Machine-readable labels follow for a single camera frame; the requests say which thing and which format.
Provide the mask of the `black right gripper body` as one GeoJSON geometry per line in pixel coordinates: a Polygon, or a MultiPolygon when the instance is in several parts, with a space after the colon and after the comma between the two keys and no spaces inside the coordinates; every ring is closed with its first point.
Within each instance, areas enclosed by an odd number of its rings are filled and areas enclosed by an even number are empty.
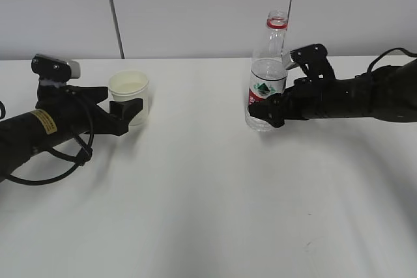
{"type": "Polygon", "coordinates": [[[341,92],[340,79],[302,77],[285,90],[280,104],[282,120],[341,118],[334,98],[341,92]]]}

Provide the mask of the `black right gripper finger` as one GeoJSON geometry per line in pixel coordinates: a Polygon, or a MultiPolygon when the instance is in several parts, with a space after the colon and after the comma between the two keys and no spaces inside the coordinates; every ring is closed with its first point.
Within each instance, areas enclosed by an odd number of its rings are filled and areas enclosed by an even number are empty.
{"type": "Polygon", "coordinates": [[[285,97],[273,94],[264,100],[254,102],[248,106],[251,117],[262,120],[273,128],[280,128],[285,124],[282,111],[285,107],[285,97]]]}

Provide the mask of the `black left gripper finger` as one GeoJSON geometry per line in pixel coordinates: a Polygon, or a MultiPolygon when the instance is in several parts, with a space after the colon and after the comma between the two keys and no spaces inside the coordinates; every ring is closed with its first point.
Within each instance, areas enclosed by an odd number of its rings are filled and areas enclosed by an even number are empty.
{"type": "Polygon", "coordinates": [[[97,105],[107,98],[107,87],[80,87],[72,85],[66,87],[66,99],[79,105],[97,105]]]}
{"type": "Polygon", "coordinates": [[[141,112],[143,110],[143,99],[134,98],[127,101],[110,101],[109,113],[129,126],[137,126],[142,123],[141,112]]]}

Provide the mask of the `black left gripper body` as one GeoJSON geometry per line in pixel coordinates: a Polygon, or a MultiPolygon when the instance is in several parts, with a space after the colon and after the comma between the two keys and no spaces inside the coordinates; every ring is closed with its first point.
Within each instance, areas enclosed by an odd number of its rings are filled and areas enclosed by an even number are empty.
{"type": "Polygon", "coordinates": [[[122,136],[128,132],[128,123],[119,120],[99,104],[79,105],[66,99],[66,86],[60,88],[38,86],[37,109],[47,112],[60,132],[74,131],[78,134],[91,132],[95,135],[122,136]]]}

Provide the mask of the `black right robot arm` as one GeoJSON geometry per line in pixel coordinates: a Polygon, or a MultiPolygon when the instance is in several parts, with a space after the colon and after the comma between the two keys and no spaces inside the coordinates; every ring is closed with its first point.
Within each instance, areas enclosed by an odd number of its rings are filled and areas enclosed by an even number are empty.
{"type": "Polygon", "coordinates": [[[275,128],[286,120],[375,118],[416,122],[416,61],[382,66],[352,79],[296,79],[282,94],[248,107],[249,114],[275,128]]]}

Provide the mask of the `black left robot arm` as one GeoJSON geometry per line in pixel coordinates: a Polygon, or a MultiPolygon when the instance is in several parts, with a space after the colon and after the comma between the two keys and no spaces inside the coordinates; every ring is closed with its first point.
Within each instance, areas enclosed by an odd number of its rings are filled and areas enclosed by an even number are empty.
{"type": "Polygon", "coordinates": [[[126,134],[143,100],[111,101],[104,111],[99,104],[107,98],[107,87],[39,86],[35,110],[1,121],[1,179],[25,186],[58,182],[91,160],[95,135],[126,134]],[[13,175],[42,152],[72,163],[71,168],[45,180],[13,175]]]}

